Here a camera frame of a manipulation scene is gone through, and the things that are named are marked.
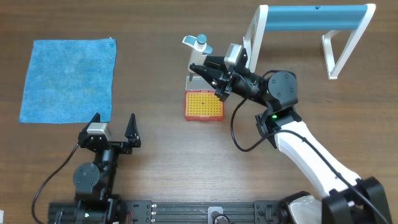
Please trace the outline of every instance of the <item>yellow grid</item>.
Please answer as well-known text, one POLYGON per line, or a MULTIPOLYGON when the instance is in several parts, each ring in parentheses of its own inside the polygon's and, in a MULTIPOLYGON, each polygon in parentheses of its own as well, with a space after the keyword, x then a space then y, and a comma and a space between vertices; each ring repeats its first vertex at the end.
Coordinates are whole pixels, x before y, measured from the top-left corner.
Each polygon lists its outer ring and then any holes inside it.
POLYGON ((187 92, 185 115, 188 116, 222 116, 223 103, 213 92, 187 92))

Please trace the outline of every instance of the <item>blue bar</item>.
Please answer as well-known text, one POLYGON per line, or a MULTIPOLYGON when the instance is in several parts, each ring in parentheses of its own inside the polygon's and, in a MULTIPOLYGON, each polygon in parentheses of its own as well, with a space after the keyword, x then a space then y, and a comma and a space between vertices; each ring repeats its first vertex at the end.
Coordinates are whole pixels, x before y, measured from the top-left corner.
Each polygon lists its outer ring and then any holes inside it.
POLYGON ((266 30, 355 30, 367 10, 367 5, 269 6, 266 30))

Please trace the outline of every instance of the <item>blue towel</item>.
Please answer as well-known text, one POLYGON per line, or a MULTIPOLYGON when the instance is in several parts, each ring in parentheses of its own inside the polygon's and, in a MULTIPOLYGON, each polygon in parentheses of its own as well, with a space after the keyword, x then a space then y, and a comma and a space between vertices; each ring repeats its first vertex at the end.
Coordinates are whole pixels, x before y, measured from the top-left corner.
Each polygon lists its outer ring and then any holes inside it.
POLYGON ((35 40, 21 123, 111 120, 116 40, 35 40))

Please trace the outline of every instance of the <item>wooden table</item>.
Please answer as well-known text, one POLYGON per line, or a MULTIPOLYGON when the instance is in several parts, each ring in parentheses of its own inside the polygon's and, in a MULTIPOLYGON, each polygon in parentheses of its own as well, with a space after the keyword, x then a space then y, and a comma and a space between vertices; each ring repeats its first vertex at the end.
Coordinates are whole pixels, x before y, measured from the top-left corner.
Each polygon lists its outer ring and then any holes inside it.
MULTIPOLYGON (((328 80, 321 44, 325 32, 267 32, 256 71, 297 74, 297 111, 314 136, 361 177, 384 186, 398 222, 398 1, 373 1, 376 13, 337 80, 328 80)), ((330 4, 330 1, 276 1, 330 4)), ((364 4, 353 0, 333 4, 364 4)), ((33 223, 30 206, 42 182, 68 156, 84 124, 20 124, 24 80, 33 40, 103 39, 118 43, 114 70, 115 140, 123 140, 129 115, 137 116, 142 147, 121 156, 114 193, 160 202, 278 200, 301 190, 316 195, 305 176, 268 142, 250 153, 234 146, 229 132, 230 96, 223 122, 184 120, 190 49, 185 35, 205 33, 214 55, 240 44, 258 1, 22 1, 0 2, 0 209, 7 223, 33 223)), ((335 37, 341 53, 346 35, 335 37)), ((237 139, 259 139, 246 103, 236 116, 237 139)), ((73 200, 72 175, 94 154, 79 149, 42 192, 36 211, 46 221, 49 202, 73 200)))

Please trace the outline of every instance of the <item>table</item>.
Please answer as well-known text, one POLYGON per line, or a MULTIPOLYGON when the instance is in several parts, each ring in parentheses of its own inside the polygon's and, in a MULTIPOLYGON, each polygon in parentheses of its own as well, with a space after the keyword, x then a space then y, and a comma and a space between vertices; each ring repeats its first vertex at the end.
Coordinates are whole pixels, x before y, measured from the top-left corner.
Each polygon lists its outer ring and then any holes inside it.
MULTIPOLYGON (((398 222, 398 1, 373 1, 376 13, 339 79, 328 80, 320 40, 323 32, 265 33, 256 72, 297 74, 297 111, 313 135, 361 177, 384 186, 398 222)), ((268 5, 328 4, 310 0, 268 5)), ((359 0, 350 4, 364 4, 359 0)), ((230 96, 223 122, 184 120, 185 77, 190 49, 186 35, 205 33, 213 55, 241 44, 256 1, 87 0, 0 2, 0 209, 7 223, 33 223, 32 199, 42 182, 68 156, 84 124, 19 124, 24 80, 33 40, 117 40, 114 70, 114 140, 123 140, 135 113, 142 147, 122 155, 114 193, 156 202, 253 202, 278 200, 314 188, 297 166, 268 142, 250 153, 238 151, 229 119, 241 100, 230 96)), ((347 4, 337 0, 333 4, 347 4)), ((335 37, 335 54, 346 43, 335 37)), ((259 139, 248 102, 238 112, 238 142, 259 139)), ((72 175, 94 154, 79 149, 44 188, 36 212, 46 221, 49 202, 71 201, 72 175)))

